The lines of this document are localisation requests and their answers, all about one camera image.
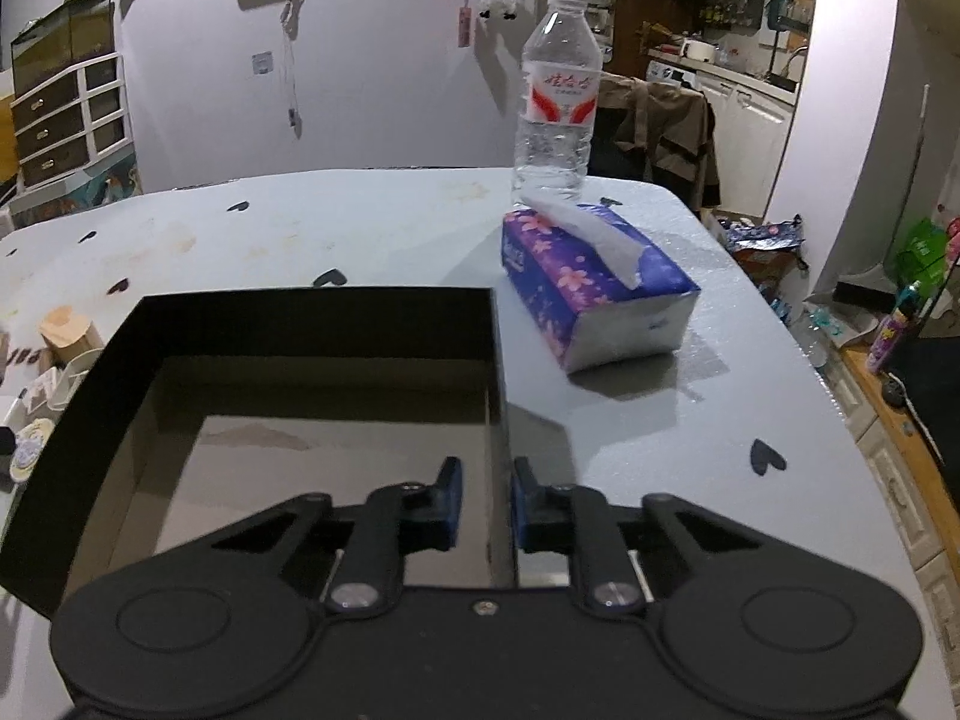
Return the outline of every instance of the bottle label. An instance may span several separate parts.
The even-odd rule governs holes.
[[[524,62],[528,122],[593,127],[600,71],[554,62]]]

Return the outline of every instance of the black box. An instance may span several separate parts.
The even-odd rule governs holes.
[[[357,287],[144,298],[11,512],[0,586],[50,617],[107,571],[300,493],[359,503],[464,461],[460,539],[412,584],[510,586],[493,292]]]

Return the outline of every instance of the white container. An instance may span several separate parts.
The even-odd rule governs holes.
[[[680,56],[686,59],[693,59],[697,62],[707,62],[712,65],[716,60],[717,46],[704,43],[702,40],[690,40],[686,38],[683,45],[680,46]]]

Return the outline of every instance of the screw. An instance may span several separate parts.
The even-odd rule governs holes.
[[[473,610],[481,617],[490,617],[496,614],[499,609],[500,605],[496,601],[477,601],[473,605]]]
[[[375,587],[363,581],[347,581],[338,584],[330,593],[330,600],[340,608],[368,608],[380,598]]]
[[[594,587],[593,597],[607,608],[630,607],[640,600],[640,590],[625,581],[605,581]]]

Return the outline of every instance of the tissue box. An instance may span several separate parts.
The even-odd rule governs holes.
[[[510,280],[567,372],[680,347],[700,288],[664,252],[602,205],[581,205],[645,245],[642,283],[624,286],[593,248],[524,208],[503,218]]]

